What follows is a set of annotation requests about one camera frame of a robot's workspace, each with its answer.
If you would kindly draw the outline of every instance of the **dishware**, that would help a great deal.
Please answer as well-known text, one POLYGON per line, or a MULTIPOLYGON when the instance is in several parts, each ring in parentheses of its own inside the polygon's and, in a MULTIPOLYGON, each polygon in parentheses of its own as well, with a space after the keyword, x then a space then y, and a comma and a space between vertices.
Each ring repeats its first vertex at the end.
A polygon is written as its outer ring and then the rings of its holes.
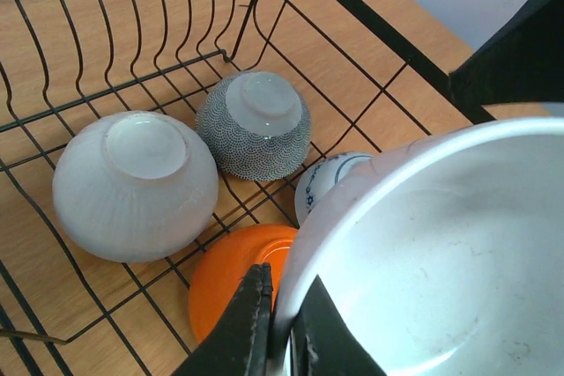
POLYGON ((353 167, 369 160, 371 154, 358 151, 339 153, 311 166, 300 177, 293 204, 301 225, 321 198, 341 181, 353 167))
POLYGON ((251 181, 294 172, 308 155, 310 126, 304 99, 272 72, 223 79, 197 111, 197 133, 219 168, 251 181))
POLYGON ((388 375, 560 375, 562 204, 562 118, 489 122, 359 164, 293 243, 271 369, 319 274, 388 375))
POLYGON ((271 264, 274 298, 286 255, 298 231, 284 225, 253 225, 230 232, 204 254, 190 280, 192 333, 202 342, 215 327, 253 264, 271 264))
POLYGON ((192 129, 151 112, 103 117, 65 148, 53 203, 66 234, 115 262, 148 262, 186 247, 218 199, 213 157, 192 129))

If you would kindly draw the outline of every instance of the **wooden surface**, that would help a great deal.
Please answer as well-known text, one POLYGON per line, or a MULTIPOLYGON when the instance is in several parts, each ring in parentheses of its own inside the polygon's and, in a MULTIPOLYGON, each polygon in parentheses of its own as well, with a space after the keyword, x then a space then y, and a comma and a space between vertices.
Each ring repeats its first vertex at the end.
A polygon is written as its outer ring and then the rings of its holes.
MULTIPOLYGON (((108 67, 110 49, 98 1, 64 1, 76 26, 83 56, 84 66, 78 87, 83 94, 107 89, 104 71, 108 67)), ((471 53, 412 0, 365 1, 444 70, 454 69, 471 53)), ((211 0, 191 2, 191 33, 186 46, 180 51, 182 60, 197 55, 197 46, 202 53, 215 50, 213 41, 226 26, 231 11, 231 0, 215 0, 215 16, 209 36, 198 43, 206 35, 210 24, 211 0)), ((235 1, 233 21, 219 40, 219 45, 227 51, 232 49, 248 2, 235 1)), ((391 50, 334 1, 292 2, 380 84, 386 84, 402 65, 391 50)), ((49 109, 49 105, 62 105, 80 98, 75 86, 79 72, 77 49, 59 0, 21 0, 21 3, 45 55, 48 85, 37 49, 16 4, 13 0, 0 0, 0 60, 10 79, 11 106, 18 118, 42 112, 49 109)), ((107 8, 114 43, 114 61, 108 72, 108 81, 111 85, 118 85, 133 79, 130 64, 137 52, 136 21, 130 0, 103 0, 103 3, 107 8)), ((281 0, 261 0, 257 6, 257 21, 263 33, 270 31, 281 3, 281 0)), ((161 68, 176 64, 174 52, 182 43, 189 23, 187 0, 166 0, 166 4, 167 39, 157 61, 161 68)), ((155 71, 153 57, 163 44, 165 26, 160 0, 137 0, 137 6, 143 39, 133 73, 141 77, 155 71)), ((282 14, 272 41, 350 119, 354 120, 378 93, 358 69, 289 8, 282 14)), ((236 63, 242 68, 254 64, 262 46, 262 39, 251 24, 235 58, 236 63)), ((347 120, 273 49, 266 49, 258 68, 280 73, 303 93, 312 113, 313 141, 319 149, 327 151, 347 130, 347 120)), ((188 97, 188 102, 180 100, 178 93, 192 92, 201 85, 215 83, 219 76, 214 69, 222 77, 236 71, 233 65, 223 63, 216 56, 209 63, 189 67, 196 78, 185 69, 179 69, 167 74, 168 80, 157 77, 146 82, 146 90, 134 85, 119 94, 129 107, 136 109, 155 107, 147 92, 159 103, 177 100, 164 107, 163 112, 193 125, 194 113, 190 106, 197 108, 205 92, 188 97)), ((468 125, 462 115, 410 69, 403 71, 388 91, 432 133, 446 133, 468 125)), ((4 103, 6 98, 7 88, 0 84, 0 99, 4 103)), ((100 115, 125 108, 114 94, 93 101, 92 107, 100 115)), ((545 114, 536 105, 501 107, 496 108, 495 113, 499 117, 545 114)), ((95 119, 95 113, 87 105, 82 105, 61 112, 60 116, 52 115, 29 123, 26 128, 44 151, 51 151, 48 157, 56 163, 62 146, 71 139, 72 133, 95 119)), ((0 124, 13 120, 8 107, 0 107, 0 124)), ((425 135, 384 95, 370 107, 358 125, 383 150, 410 143, 425 135)), ((357 129, 352 129, 331 152, 350 150, 375 152, 357 129)), ((8 166, 38 153, 22 128, 0 135, 0 159, 8 166)), ((312 149, 307 163, 319 159, 319 156, 312 149)), ((75 374, 142 374, 115 328, 119 328, 153 374, 171 373, 187 355, 174 336, 180 337, 189 349, 196 348, 186 315, 189 290, 179 274, 189 280, 203 253, 191 245, 175 254, 172 260, 181 261, 177 272, 170 271, 164 260, 130 266, 130 272, 144 287, 140 290, 123 265, 92 257, 66 239, 56 222, 50 200, 53 169, 48 160, 39 158, 14 166, 10 175, 0 173, 0 258, 29 305, 26 314, 8 284, 0 279, 0 301, 13 325, 19 330, 36 332, 29 318, 33 313, 49 335, 66 339, 92 324, 72 343, 56 347, 75 374), (97 321, 102 316, 100 307, 85 290, 45 220, 17 191, 10 175, 59 231, 86 282, 100 299, 101 306, 110 312, 109 317, 97 321), (174 331, 165 325, 155 307, 170 321, 174 331)), ((229 179, 229 185, 239 200, 222 184, 216 209, 226 225, 236 222, 233 226, 236 228, 254 223, 251 216, 245 216, 242 203, 252 209, 256 220, 289 224, 279 208, 293 217, 292 187, 276 182, 263 184, 260 188, 254 183, 236 179, 229 179), (275 202, 268 200, 265 192, 276 192, 275 202)), ((221 234, 221 226, 212 222, 199 240, 213 240, 218 234, 221 234)), ((44 374, 60 374, 43 344, 26 341, 26 346, 44 374)), ((5 338, 0 338, 0 369, 9 376, 26 374, 10 341, 5 338)))

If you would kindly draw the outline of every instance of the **orange bowl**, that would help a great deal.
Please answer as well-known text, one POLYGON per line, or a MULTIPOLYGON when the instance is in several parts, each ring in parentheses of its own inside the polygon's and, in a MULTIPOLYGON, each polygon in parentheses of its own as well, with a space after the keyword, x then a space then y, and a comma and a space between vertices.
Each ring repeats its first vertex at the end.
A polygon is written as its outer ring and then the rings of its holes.
POLYGON ((297 233, 290 226, 253 225, 230 232, 213 244, 190 281, 188 314, 198 343, 213 330, 251 265, 271 265, 276 299, 278 281, 297 233))

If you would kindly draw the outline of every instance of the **wire grid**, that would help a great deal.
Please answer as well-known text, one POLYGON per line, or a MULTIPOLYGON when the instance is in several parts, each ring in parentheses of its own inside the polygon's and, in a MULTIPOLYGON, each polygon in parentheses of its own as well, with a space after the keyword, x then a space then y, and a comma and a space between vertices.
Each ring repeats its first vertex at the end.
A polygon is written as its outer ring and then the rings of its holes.
MULTIPOLYGON (((195 48, 196 54, 195 54, 194 58, 192 58, 188 61, 183 61, 180 57, 180 52, 186 46, 186 44, 189 40, 189 37, 191 35, 190 31, 191 31, 191 16, 192 16, 192 9, 191 9, 192 6, 191 6, 191 4, 192 4, 192 2, 191 2, 191 0, 187 0, 187 5, 188 5, 187 13, 189 14, 188 26, 186 28, 186 33, 185 33, 185 36, 182 40, 182 43, 178 46, 178 48, 175 51, 175 58, 176 58, 177 63, 175 63, 171 66, 168 66, 166 68, 161 68, 158 65, 158 60, 160 58, 160 55, 162 54, 165 46, 167 45, 167 37, 168 37, 168 30, 169 30, 168 15, 167 15, 167 0, 160 0, 162 20, 164 22, 164 35, 163 35, 163 40, 160 44, 160 48, 158 49, 158 51, 156 52, 156 54, 154 55, 154 57, 152 59, 152 63, 153 63, 155 71, 152 72, 152 73, 149 73, 149 74, 139 76, 134 71, 134 69, 135 69, 136 62, 139 59, 139 56, 140 56, 140 53, 141 53, 141 45, 143 43, 142 22, 141 22, 141 19, 140 19, 139 9, 138 9, 139 0, 130 0, 131 6, 133 8, 133 13, 135 15, 135 21, 137 23, 137 37, 138 37, 137 52, 136 52, 133 60, 130 63, 131 80, 124 82, 122 84, 119 84, 119 85, 113 85, 110 82, 110 78, 109 78, 109 73, 112 70, 112 67, 113 67, 114 62, 115 62, 113 27, 112 27, 110 19, 108 17, 107 6, 105 5, 104 0, 97 0, 98 5, 100 7, 100 14, 103 17, 104 25, 106 27, 107 36, 108 36, 108 44, 109 44, 109 52, 110 53, 109 53, 109 58, 108 58, 108 65, 107 65, 105 72, 104 72, 104 80, 105 80, 108 88, 104 89, 102 91, 99 91, 99 92, 86 94, 86 93, 83 92, 83 90, 81 88, 81 78, 82 78, 83 72, 85 70, 85 61, 84 61, 84 57, 83 57, 83 53, 82 53, 83 50, 82 50, 82 47, 81 47, 80 39, 78 37, 78 30, 77 30, 77 27, 75 26, 75 23, 73 21, 73 17, 71 16, 69 8, 67 7, 67 4, 65 3, 65 0, 58 0, 58 1, 60 3, 60 6, 63 8, 64 16, 66 18, 67 25, 70 28, 70 32, 71 32, 73 42, 74 42, 74 45, 75 45, 75 48, 76 48, 76 53, 77 53, 77 56, 78 56, 78 74, 77 74, 75 86, 76 86, 76 92, 79 95, 79 99, 70 101, 70 102, 62 104, 60 106, 54 106, 52 104, 52 102, 50 101, 49 96, 48 96, 50 69, 49 69, 49 66, 48 66, 48 61, 47 61, 46 56, 45 56, 44 51, 43 51, 43 47, 42 47, 41 42, 40 42, 40 38, 39 38, 39 36, 37 35, 37 33, 34 29, 33 22, 28 18, 27 14, 26 14, 26 9, 24 8, 24 5, 22 4, 22 2, 20 0, 13 0, 13 2, 17 5, 17 7, 19 9, 19 13, 20 13, 21 17, 25 21, 27 31, 29 32, 29 35, 33 39, 33 44, 35 45, 37 55, 40 57, 40 60, 41 60, 42 72, 44 74, 44 86, 43 86, 43 90, 42 90, 42 99, 43 99, 43 101, 46 105, 46 108, 45 108, 45 110, 41 111, 40 113, 26 115, 26 116, 19 116, 15 112, 15 109, 12 106, 12 102, 14 100, 14 96, 16 96, 17 94, 12 91, 10 76, 8 75, 8 72, 6 71, 5 67, 3 66, 3 64, 1 62, 2 52, 0 52, 0 73, 2 74, 2 80, 4 81, 5 90, 7 92, 6 107, 9 111, 11 117, 13 118, 12 122, 8 122, 7 124, 4 124, 0 127, 0 134, 4 133, 6 131, 9 131, 11 129, 20 128, 24 131, 24 133, 26 134, 26 137, 33 143, 33 145, 35 146, 35 148, 39 152, 37 154, 31 155, 31 156, 26 157, 24 159, 19 159, 17 161, 11 162, 11 163, 7 163, 6 161, 4 161, 0 157, 0 174, 4 173, 7 176, 7 178, 10 180, 10 182, 13 184, 13 186, 17 189, 19 194, 23 198, 25 198, 25 200, 33 207, 34 212, 37 213, 37 215, 39 217, 41 217, 41 220, 43 221, 44 225, 51 231, 51 233, 55 237, 56 241, 58 242, 60 248, 62 249, 62 251, 66 255, 66 258, 68 259, 72 268, 76 272, 76 274, 77 274, 77 276, 80 280, 80 283, 84 286, 84 289, 92 297, 94 303, 96 304, 96 306, 100 310, 100 316, 98 318, 94 319, 88 325, 84 326, 81 330, 79 330, 77 333, 70 336, 66 341, 68 343, 72 343, 73 341, 77 340, 80 336, 85 334, 88 330, 90 330, 91 328, 93 328, 94 326, 99 324, 101 321, 107 321, 112 326, 112 328, 117 333, 117 335, 121 338, 123 344, 125 345, 127 350, 130 352, 131 356, 135 358, 135 360, 137 361, 140 369, 143 371, 144 374, 151 374, 151 372, 150 372, 147 364, 144 363, 143 359, 140 357, 139 353, 134 349, 130 340, 128 340, 128 338, 123 333, 122 329, 115 322, 115 319, 113 317, 113 312, 120 309, 122 306, 127 304, 129 301, 131 301, 136 296, 138 296, 138 295, 144 296, 148 300, 148 302, 150 303, 150 305, 152 306, 154 311, 157 313, 157 315, 162 319, 164 324, 167 326, 168 330, 173 335, 173 337, 176 339, 176 341, 182 346, 182 348, 184 349, 186 354, 190 354, 190 352, 191 352, 190 347, 182 340, 182 337, 179 335, 179 333, 176 330, 176 328, 174 327, 174 325, 169 321, 169 319, 166 317, 166 315, 160 310, 159 306, 157 305, 157 303, 154 301, 154 299, 152 298, 152 296, 149 294, 149 292, 147 290, 153 284, 155 284, 157 281, 159 281, 165 275, 167 275, 171 272, 174 272, 182 280, 184 285, 189 289, 189 281, 186 279, 186 277, 183 275, 183 273, 181 273, 181 271, 179 270, 179 266, 181 266, 183 263, 185 263, 187 260, 189 260, 192 256, 194 256, 194 254, 197 254, 198 252, 204 252, 205 249, 214 240, 221 237, 225 233, 230 232, 230 230, 232 228, 234 228, 234 226, 236 226, 238 223, 240 223, 244 218, 250 217, 255 223, 259 223, 260 219, 256 216, 256 210, 267 202, 270 202, 271 204, 273 204, 279 210, 279 212, 288 220, 288 222, 290 222, 292 225, 297 227, 297 222, 295 222, 295 219, 293 218, 292 214, 289 213, 286 210, 286 208, 282 204, 280 204, 279 201, 277 200, 277 198, 276 198, 277 194, 281 193, 286 188, 295 189, 295 184, 296 184, 297 180, 300 178, 301 174, 308 168, 308 166, 312 166, 318 160, 324 159, 328 155, 330 155, 331 152, 336 149, 336 147, 339 145, 339 143, 341 143, 341 141, 343 139, 345 139, 345 137, 353 129, 358 131, 358 133, 361 134, 362 137, 376 151, 382 151, 382 149, 358 125, 359 120, 367 113, 367 111, 371 108, 371 106, 373 106, 374 103, 381 96, 385 96, 386 98, 388 98, 406 116, 408 116, 410 118, 410 120, 415 125, 417 125, 417 127, 419 127, 425 134, 430 135, 431 132, 418 119, 416 119, 399 101, 397 101, 387 90, 388 87, 396 80, 396 78, 408 67, 415 69, 429 84, 433 85, 434 88, 437 89, 441 94, 446 95, 446 81, 447 81, 446 75, 444 75, 444 73, 442 73, 440 70, 438 70, 438 68, 434 67, 434 65, 430 61, 428 61, 428 59, 426 59, 416 48, 414 48, 411 45, 411 43, 409 43, 407 40, 405 40, 398 33, 394 33, 394 30, 391 26, 389 26, 387 23, 385 23, 385 21, 383 21, 383 19, 378 17, 375 14, 375 12, 370 10, 360 0, 337 0, 337 1, 340 2, 353 16, 355 16, 363 24, 365 24, 365 26, 368 27, 373 33, 375 33, 375 35, 380 35, 381 39, 384 42, 386 42, 386 44, 391 46, 392 49, 403 59, 403 63, 401 63, 401 66, 399 66, 397 68, 397 70, 393 73, 392 77, 390 79, 388 79, 385 83, 380 83, 376 79, 374 79, 370 75, 369 72, 367 72, 350 55, 348 55, 343 48, 341 48, 327 33, 325 33, 315 22, 313 22, 313 20, 310 19, 304 11, 302 11, 295 4, 293 4, 293 2, 291 0, 281 0, 281 7, 278 10, 277 16, 274 19, 272 27, 268 31, 264 31, 263 28, 259 25, 257 15, 256 15, 257 6, 261 3, 261 0, 247 0, 249 7, 247 8, 247 12, 244 15, 243 21, 241 23, 241 29, 238 33, 236 42, 234 44, 233 49, 231 50, 231 53, 228 53, 225 48, 222 48, 220 46, 220 38, 227 31, 227 29, 233 24, 234 12, 235 12, 236 7, 238 6, 237 0, 231 0, 231 7, 230 7, 231 11, 229 13, 229 17, 228 17, 228 20, 226 22, 226 25, 217 34, 215 34, 215 38, 214 38, 214 42, 213 42, 215 49, 213 51, 203 51, 202 50, 203 42, 206 39, 208 39, 209 37, 211 37, 212 27, 213 27, 214 19, 215 19, 216 0, 210 0, 211 16, 210 16, 210 22, 209 22, 209 25, 207 27, 207 30, 205 31, 205 33, 201 37, 201 39, 199 39, 198 42, 196 43, 196 48, 195 48), (361 75, 363 75, 367 80, 369 80, 372 83, 372 85, 375 87, 377 94, 369 101, 369 103, 361 110, 361 112, 357 116, 352 118, 346 112, 344 112, 341 108, 339 108, 339 106, 333 102, 333 100, 330 98, 330 96, 327 95, 325 92, 323 92, 323 90, 321 90, 320 87, 315 84, 315 81, 311 80, 307 75, 305 75, 305 73, 303 73, 299 69, 299 67, 296 66, 296 64, 294 64, 293 61, 287 55, 285 55, 283 48, 278 46, 272 40, 272 36, 275 32, 275 29, 277 28, 278 22, 280 21, 280 18, 282 16, 283 12, 285 10, 287 10, 287 8, 289 8, 291 11, 293 11, 295 14, 297 14, 297 16, 299 16, 300 19, 302 19, 304 23, 307 23, 307 25, 309 25, 313 29, 315 29, 315 31, 321 37, 323 37, 328 43, 331 44, 331 46, 336 51, 338 51, 339 54, 342 55, 344 60, 349 62, 361 75), (275 52, 282 61, 284 61, 289 67, 291 67, 299 78, 301 78, 303 81, 305 81, 313 90, 315 90, 315 92, 317 92, 319 94, 319 96, 321 96, 326 102, 328 102, 346 120, 346 122, 348 123, 347 130, 344 131, 341 134, 341 136, 338 138, 338 140, 335 143, 333 143, 329 148, 323 148, 322 149, 319 146, 317 146, 315 143, 312 143, 311 144, 312 149, 317 152, 318 157, 315 160, 313 160, 312 163, 309 163, 307 166, 306 165, 302 166, 302 169, 299 172, 293 174, 290 177, 284 178, 283 183, 279 184, 279 186, 277 186, 275 189, 273 189, 273 190, 269 189, 269 188, 271 188, 271 185, 269 185, 269 184, 256 182, 255 183, 256 187, 260 190, 260 192, 262 194, 264 194, 264 198, 261 201, 257 202, 256 204, 254 204, 252 206, 249 206, 248 203, 246 203, 243 199, 241 199, 238 196, 235 189, 232 187, 230 180, 224 174, 221 173, 220 177, 223 180, 223 182, 225 183, 226 190, 229 192, 231 197, 237 202, 239 208, 241 208, 243 210, 243 213, 239 217, 237 217, 235 220, 233 220, 232 222, 229 222, 229 223, 224 222, 220 218, 220 216, 218 216, 217 214, 214 214, 213 219, 217 222, 217 224, 220 226, 221 229, 219 231, 217 231, 216 233, 214 233, 207 240, 197 240, 196 241, 196 248, 194 248, 188 254, 184 255, 182 258, 177 259, 177 260, 173 260, 170 257, 166 258, 167 269, 160 272, 157 276, 155 276, 149 282, 142 283, 139 280, 139 278, 137 277, 136 273, 131 269, 131 267, 127 264, 123 264, 122 265, 123 268, 129 274, 130 278, 134 281, 137 289, 133 293, 131 293, 128 297, 126 297, 125 299, 122 299, 120 302, 118 302, 113 307, 111 307, 111 308, 105 307, 104 304, 102 303, 102 301, 100 300, 99 296, 97 295, 97 293, 94 291, 92 286, 86 280, 85 275, 83 273, 83 270, 78 266, 78 263, 77 263, 75 257, 73 256, 69 247, 66 245, 66 243, 65 243, 63 237, 61 236, 61 234, 57 231, 57 229, 55 228, 53 223, 49 220, 48 216, 43 211, 43 209, 40 207, 40 205, 32 198, 32 196, 30 194, 28 194, 26 192, 26 190, 22 186, 22 183, 21 183, 22 181, 19 181, 19 179, 16 178, 16 176, 13 172, 14 169, 17 168, 18 166, 22 166, 25 163, 28 163, 28 162, 36 160, 36 159, 46 160, 48 165, 54 170, 56 165, 49 155, 51 153, 61 151, 66 145, 66 144, 60 144, 60 145, 57 145, 57 146, 52 147, 50 149, 44 149, 41 146, 40 141, 38 141, 36 136, 34 136, 32 131, 28 128, 28 126, 33 122, 38 122, 38 121, 41 121, 41 120, 44 120, 46 118, 54 116, 65 127, 65 129, 69 132, 69 134, 71 136, 74 136, 75 131, 71 128, 69 123, 67 121, 65 121, 65 119, 63 118, 62 113, 64 111, 72 109, 74 107, 81 106, 81 105, 86 105, 94 113, 94 115, 97 118, 100 118, 102 116, 102 113, 95 107, 95 105, 93 104, 93 101, 96 100, 96 99, 100 99, 100 98, 103 98, 103 97, 106 97, 106 96, 111 96, 111 95, 114 95, 125 109, 131 110, 129 103, 122 96, 122 91, 124 89, 132 87, 134 85, 140 86, 142 88, 142 90, 151 98, 152 102, 154 103, 154 106, 150 110, 158 111, 158 112, 161 112, 163 114, 166 114, 167 113, 167 110, 166 110, 167 106, 172 105, 176 102, 183 102, 190 108, 190 110, 193 113, 195 113, 196 108, 191 101, 193 99, 193 96, 195 96, 199 93, 207 93, 214 86, 215 83, 220 81, 223 77, 226 77, 226 75, 222 75, 219 72, 219 70, 217 69, 217 67, 212 64, 212 58, 214 58, 216 56, 221 56, 226 62, 230 63, 234 67, 235 70, 242 70, 241 67, 237 65, 237 62, 235 61, 235 57, 236 57, 237 51, 238 51, 238 49, 241 45, 241 41, 242 41, 242 39, 245 35, 245 32, 248 31, 248 27, 251 26, 251 25, 254 26, 254 28, 256 29, 258 34, 260 35, 260 38, 263 41, 263 45, 261 47, 260 54, 258 55, 256 61, 252 65, 245 67, 245 70, 252 70, 255 67, 257 67, 261 63, 261 61, 263 60, 263 56, 264 56, 265 52, 267 51, 267 49, 270 49, 271 51, 275 52), (195 64, 195 63, 204 63, 205 66, 208 67, 209 70, 213 73, 213 75, 216 76, 215 82, 213 82, 211 84, 205 84, 203 81, 201 81, 197 77, 195 72, 193 72, 193 70, 190 68, 190 66, 195 64), (169 77, 169 74, 171 72, 176 71, 176 70, 182 70, 182 69, 184 69, 186 71, 187 76, 189 76, 191 79, 193 79, 196 82, 198 88, 195 91, 183 92, 182 89, 180 89, 174 83, 174 81, 169 77), (155 78, 163 78, 167 82, 167 84, 170 85, 170 87, 177 94, 177 97, 172 98, 172 99, 167 100, 167 101, 158 100, 157 96, 150 90, 150 87, 147 84, 147 82, 149 82, 149 81, 151 81, 152 79, 155 79, 155 78)), ((491 118, 487 114, 484 115, 483 110, 481 110, 481 111, 480 110, 478 110, 478 111, 477 110, 473 110, 473 111, 466 110, 466 111, 462 111, 462 112, 463 112, 464 115, 469 117, 471 119, 471 121, 473 121, 473 122, 483 122, 483 121, 487 121, 491 118)), ((34 330, 38 334, 46 335, 46 330, 45 330, 44 326, 42 325, 40 319, 38 318, 37 314, 34 312, 32 307, 30 306, 29 301, 26 299, 25 295, 23 294, 22 290, 19 289, 19 287, 16 284, 14 278, 12 277, 12 275, 10 274, 10 272, 8 271, 8 269, 4 266, 4 264, 2 262, 0 262, 0 275, 4 279, 7 286, 10 288, 13 296, 18 301, 19 306, 24 311, 27 319, 31 321, 34 330)), ((14 329, 14 326, 11 323, 11 320, 10 320, 7 312, 1 306, 0 306, 0 325, 2 326, 2 328, 5 328, 5 329, 14 329)), ((33 354, 27 348, 26 344, 21 339, 18 339, 18 338, 12 338, 11 343, 13 345, 13 348, 19 354, 19 357, 21 358, 21 360, 24 363, 27 370, 31 374, 41 374, 41 368, 39 367, 39 365, 35 361, 33 354)), ((47 343, 46 347, 47 347, 48 352, 51 355, 51 357, 55 360, 55 362, 56 362, 58 368, 60 369, 61 373, 62 374, 72 374, 71 369, 69 368, 68 364, 63 359, 63 356, 61 355, 59 349, 53 343, 47 343)))

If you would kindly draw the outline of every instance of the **gray patterned bowl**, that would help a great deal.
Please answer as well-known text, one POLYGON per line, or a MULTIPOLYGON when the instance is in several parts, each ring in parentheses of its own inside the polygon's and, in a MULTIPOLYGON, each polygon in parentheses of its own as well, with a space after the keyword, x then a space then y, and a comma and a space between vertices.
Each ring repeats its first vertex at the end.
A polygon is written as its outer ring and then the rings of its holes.
POLYGON ((274 181, 308 155, 311 118, 304 99, 271 72, 220 81, 197 112, 197 134, 220 169, 244 180, 274 181))

